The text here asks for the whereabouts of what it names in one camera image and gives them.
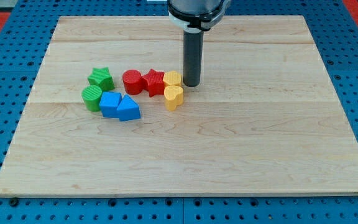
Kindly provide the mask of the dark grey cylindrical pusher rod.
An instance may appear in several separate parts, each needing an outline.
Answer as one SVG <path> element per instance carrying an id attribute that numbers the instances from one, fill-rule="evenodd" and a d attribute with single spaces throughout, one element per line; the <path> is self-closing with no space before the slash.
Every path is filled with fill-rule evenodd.
<path id="1" fill-rule="evenodd" d="M 183 82 L 188 87 L 200 84 L 203 32 L 183 33 Z"/>

